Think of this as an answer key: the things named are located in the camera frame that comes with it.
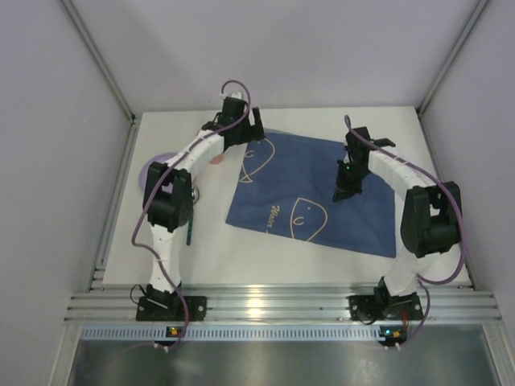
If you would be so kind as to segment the blue fish-print cloth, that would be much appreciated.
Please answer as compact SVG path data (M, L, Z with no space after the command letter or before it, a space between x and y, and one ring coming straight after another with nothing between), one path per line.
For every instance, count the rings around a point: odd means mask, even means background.
M393 258L397 252L395 194L368 175L362 193L333 201L340 142L275 130L245 149L226 222L263 232Z

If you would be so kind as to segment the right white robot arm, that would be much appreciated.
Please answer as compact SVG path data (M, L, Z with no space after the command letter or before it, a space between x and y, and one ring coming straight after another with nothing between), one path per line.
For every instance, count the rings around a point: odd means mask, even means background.
M362 195L365 179L374 176L402 201L402 251L377 289L390 297L404 297L415 292L419 282L446 285L454 281L466 260L458 185L439 181L391 147L344 148L345 156L338 161L335 199Z

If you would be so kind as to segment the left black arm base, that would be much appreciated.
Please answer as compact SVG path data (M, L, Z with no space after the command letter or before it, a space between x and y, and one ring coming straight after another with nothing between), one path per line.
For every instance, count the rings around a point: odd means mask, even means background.
M135 319L139 322L184 322L188 311L189 322L203 321L208 309L205 296L181 297L173 292L158 291L152 285L134 285L130 300L137 307Z

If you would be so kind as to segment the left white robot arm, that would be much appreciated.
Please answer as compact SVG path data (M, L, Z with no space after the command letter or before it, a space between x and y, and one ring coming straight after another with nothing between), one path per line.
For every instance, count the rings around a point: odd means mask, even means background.
M228 148L265 137L258 107L248 110L223 108L213 121L202 126L193 141L163 162L153 161L146 173L143 210L150 224L154 264L150 285L172 294L181 283L179 253L175 251L179 230L193 214L193 180L214 158Z

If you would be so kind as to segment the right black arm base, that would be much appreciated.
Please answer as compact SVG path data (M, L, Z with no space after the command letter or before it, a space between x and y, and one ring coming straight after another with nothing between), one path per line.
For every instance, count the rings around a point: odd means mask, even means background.
M408 295L392 295L383 281L373 288L372 294L352 295L348 298L351 320L365 325L377 321L419 321L423 311L416 292Z

